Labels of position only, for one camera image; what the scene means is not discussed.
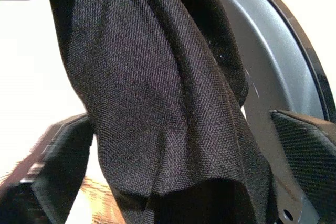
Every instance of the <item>black plastic trim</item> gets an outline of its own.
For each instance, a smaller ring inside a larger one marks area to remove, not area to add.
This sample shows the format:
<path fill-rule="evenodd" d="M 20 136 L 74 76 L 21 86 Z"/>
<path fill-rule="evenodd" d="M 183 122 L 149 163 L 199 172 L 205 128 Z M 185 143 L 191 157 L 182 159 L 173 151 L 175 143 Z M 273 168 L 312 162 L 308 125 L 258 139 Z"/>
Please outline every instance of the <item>black plastic trim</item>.
<path fill-rule="evenodd" d="M 293 13 L 288 9 L 282 0 L 269 1 L 291 31 L 302 51 L 319 94 L 324 119 L 336 123 L 336 107 L 330 85 L 328 83 L 328 78 L 323 71 L 322 64 L 310 40 L 303 31 L 299 22 L 295 19 Z"/>

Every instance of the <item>black cloth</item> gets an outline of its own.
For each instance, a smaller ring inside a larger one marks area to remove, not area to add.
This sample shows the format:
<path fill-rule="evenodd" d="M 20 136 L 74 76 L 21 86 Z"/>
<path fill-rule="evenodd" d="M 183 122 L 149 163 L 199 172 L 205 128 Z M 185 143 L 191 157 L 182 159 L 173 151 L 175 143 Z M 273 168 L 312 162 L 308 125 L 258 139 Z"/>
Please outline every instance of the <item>black cloth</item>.
<path fill-rule="evenodd" d="M 219 0 L 50 0 L 62 59 L 127 223 L 274 223 Z"/>

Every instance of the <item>plastic hole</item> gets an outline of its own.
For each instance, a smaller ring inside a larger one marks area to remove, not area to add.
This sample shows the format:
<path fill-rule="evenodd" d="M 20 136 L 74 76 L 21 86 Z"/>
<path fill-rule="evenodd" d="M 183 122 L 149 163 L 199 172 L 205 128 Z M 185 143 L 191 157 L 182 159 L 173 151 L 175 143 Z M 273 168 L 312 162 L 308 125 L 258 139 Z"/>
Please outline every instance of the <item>plastic hole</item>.
<path fill-rule="evenodd" d="M 284 210 L 284 215 L 287 219 L 289 219 L 290 221 L 293 221 L 293 215 L 288 211 L 288 210 Z"/>

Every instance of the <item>black fabric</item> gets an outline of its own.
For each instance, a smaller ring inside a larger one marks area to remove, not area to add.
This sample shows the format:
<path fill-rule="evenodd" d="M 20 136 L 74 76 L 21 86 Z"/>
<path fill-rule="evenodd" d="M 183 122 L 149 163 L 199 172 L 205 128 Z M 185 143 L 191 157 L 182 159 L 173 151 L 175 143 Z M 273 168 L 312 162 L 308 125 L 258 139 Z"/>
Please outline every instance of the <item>black fabric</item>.
<path fill-rule="evenodd" d="M 219 0 L 51 0 L 62 58 L 127 223 L 273 223 Z"/>

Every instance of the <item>gray curved panel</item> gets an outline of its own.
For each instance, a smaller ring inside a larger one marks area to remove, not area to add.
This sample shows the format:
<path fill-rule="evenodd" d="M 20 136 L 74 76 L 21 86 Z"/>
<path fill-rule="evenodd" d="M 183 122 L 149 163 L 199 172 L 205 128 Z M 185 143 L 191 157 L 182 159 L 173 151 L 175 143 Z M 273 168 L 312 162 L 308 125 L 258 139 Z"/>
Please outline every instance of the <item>gray curved panel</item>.
<path fill-rule="evenodd" d="M 283 223 L 317 224 L 319 216 L 293 178 L 271 109 L 324 119 L 319 95 L 291 31 L 268 0 L 222 0 L 249 81 L 244 104 L 253 135 L 275 175 Z M 289 211 L 293 221 L 284 214 Z"/>

